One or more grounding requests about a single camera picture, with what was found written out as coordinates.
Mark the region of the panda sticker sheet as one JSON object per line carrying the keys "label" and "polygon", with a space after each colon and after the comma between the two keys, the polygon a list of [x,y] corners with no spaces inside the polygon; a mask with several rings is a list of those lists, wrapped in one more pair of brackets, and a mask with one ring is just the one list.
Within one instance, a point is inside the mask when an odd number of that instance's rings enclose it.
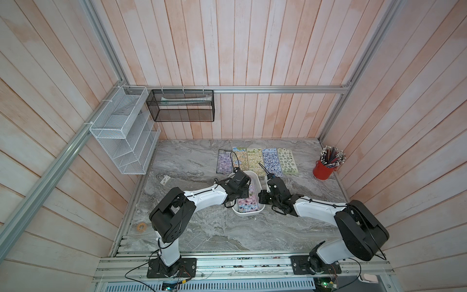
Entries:
{"label": "panda sticker sheet", "polygon": [[233,147],[233,166],[242,170],[249,170],[249,160],[247,148]]}

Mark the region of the white plastic storage box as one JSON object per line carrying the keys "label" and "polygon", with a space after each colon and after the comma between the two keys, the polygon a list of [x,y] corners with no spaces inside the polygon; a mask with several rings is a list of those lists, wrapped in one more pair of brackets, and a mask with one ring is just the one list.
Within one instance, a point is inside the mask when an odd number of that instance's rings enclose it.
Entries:
{"label": "white plastic storage box", "polygon": [[259,193],[262,188],[258,175],[250,170],[244,170],[244,173],[250,177],[251,183],[249,186],[249,197],[238,199],[232,208],[233,212],[239,217],[258,215],[265,208],[265,205],[261,204],[259,200]]}

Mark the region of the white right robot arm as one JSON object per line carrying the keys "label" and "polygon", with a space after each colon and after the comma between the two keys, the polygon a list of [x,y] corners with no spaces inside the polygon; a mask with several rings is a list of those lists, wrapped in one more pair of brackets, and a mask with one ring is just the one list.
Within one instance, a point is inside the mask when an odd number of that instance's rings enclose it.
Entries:
{"label": "white right robot arm", "polygon": [[267,189],[259,194],[260,203],[271,205],[274,212],[312,218],[338,228],[340,239],[321,242],[310,252],[310,264],[315,268],[350,257],[368,262],[390,239],[388,230],[361,201],[332,203],[292,194],[275,175],[268,175],[266,183]]}

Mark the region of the puffy gem sticker sheet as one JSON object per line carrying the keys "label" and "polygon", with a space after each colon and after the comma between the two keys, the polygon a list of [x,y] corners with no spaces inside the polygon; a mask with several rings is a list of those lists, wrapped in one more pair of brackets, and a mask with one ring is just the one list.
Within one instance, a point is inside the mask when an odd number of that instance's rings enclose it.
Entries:
{"label": "puffy gem sticker sheet", "polygon": [[229,175],[232,173],[231,153],[232,152],[228,150],[218,150],[218,159],[216,165],[216,172],[218,174]]}

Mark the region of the blue penguin sticker sheet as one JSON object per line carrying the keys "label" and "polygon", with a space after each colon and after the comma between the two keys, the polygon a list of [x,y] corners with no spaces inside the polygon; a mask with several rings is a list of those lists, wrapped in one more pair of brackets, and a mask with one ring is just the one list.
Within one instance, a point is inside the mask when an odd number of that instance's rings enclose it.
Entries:
{"label": "blue penguin sticker sheet", "polygon": [[269,173],[275,174],[275,176],[282,177],[283,171],[280,165],[278,151],[276,148],[264,148],[262,150],[264,166]]}

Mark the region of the green frog sticker sheet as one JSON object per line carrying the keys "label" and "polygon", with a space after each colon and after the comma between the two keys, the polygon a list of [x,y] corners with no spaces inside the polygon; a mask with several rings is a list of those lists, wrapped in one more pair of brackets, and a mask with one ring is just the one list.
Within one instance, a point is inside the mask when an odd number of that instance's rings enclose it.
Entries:
{"label": "green frog sticker sheet", "polygon": [[293,152],[287,148],[278,148],[278,159],[284,175],[298,174],[298,167],[293,157]]}

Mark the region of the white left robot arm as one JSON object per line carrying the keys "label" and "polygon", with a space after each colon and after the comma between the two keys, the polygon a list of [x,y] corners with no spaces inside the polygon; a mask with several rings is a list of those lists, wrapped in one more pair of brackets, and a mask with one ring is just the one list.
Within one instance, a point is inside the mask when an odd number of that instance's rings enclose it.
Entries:
{"label": "white left robot arm", "polygon": [[171,268],[180,260],[178,239],[186,230],[194,213],[211,206],[233,208],[239,199],[249,197],[251,177],[239,168],[224,180],[197,191],[172,188],[150,212],[149,220],[158,236],[159,259]]}

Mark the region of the pink cartoon sticker sheet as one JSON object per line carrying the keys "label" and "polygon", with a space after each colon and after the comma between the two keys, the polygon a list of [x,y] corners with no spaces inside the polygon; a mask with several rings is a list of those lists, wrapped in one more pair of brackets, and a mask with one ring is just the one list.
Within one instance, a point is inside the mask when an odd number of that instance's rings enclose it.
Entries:
{"label": "pink cartoon sticker sheet", "polygon": [[250,213],[260,210],[260,204],[256,197],[254,185],[249,186],[249,196],[248,198],[241,198],[237,200],[238,211],[240,213]]}

